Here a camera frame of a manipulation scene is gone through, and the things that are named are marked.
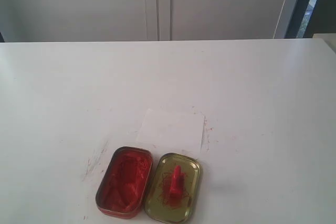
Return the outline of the red stamp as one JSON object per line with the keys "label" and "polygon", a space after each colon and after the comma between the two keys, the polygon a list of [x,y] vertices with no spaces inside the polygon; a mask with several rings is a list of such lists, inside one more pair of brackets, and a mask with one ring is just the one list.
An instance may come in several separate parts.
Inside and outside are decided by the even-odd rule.
{"label": "red stamp", "polygon": [[181,198],[183,195],[184,175],[181,173],[181,166],[177,165],[171,176],[171,184],[169,188],[170,198]]}

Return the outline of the red ink pad tin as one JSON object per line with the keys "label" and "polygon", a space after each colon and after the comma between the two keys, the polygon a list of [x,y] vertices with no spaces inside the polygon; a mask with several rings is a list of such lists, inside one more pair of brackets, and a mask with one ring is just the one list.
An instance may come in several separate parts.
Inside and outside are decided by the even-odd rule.
{"label": "red ink pad tin", "polygon": [[142,208],[152,166],[153,157],[148,150],[129,146],[118,148],[97,190],[97,208],[107,216],[135,217]]}

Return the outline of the white paper sheet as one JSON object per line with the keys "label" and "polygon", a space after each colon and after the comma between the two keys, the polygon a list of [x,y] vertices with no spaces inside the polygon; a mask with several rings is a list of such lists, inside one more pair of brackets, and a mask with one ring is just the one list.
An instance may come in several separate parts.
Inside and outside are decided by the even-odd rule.
{"label": "white paper sheet", "polygon": [[198,154],[201,151],[205,116],[148,109],[136,141]]}

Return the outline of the gold tin lid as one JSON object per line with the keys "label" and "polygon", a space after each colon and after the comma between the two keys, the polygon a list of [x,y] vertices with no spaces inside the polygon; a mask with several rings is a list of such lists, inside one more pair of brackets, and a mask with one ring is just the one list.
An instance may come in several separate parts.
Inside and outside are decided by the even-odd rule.
{"label": "gold tin lid", "polygon": [[[177,165],[184,175],[183,195],[178,199],[169,197],[171,176]],[[144,201],[146,214],[163,223],[186,223],[197,202],[201,176],[202,167],[196,159],[177,153],[163,155]]]}

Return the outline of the white cabinet doors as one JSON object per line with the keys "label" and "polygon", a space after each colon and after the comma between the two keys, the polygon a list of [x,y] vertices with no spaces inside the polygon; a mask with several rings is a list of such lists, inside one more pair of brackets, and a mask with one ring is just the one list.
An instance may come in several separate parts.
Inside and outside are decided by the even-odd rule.
{"label": "white cabinet doors", "polygon": [[1,0],[6,42],[284,38],[297,0]]}

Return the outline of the dark window frame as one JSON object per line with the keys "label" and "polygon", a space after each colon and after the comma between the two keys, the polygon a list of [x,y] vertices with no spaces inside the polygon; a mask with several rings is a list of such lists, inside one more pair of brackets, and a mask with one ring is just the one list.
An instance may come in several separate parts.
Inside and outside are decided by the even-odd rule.
{"label": "dark window frame", "polygon": [[285,38],[335,33],[335,0],[296,0]]}

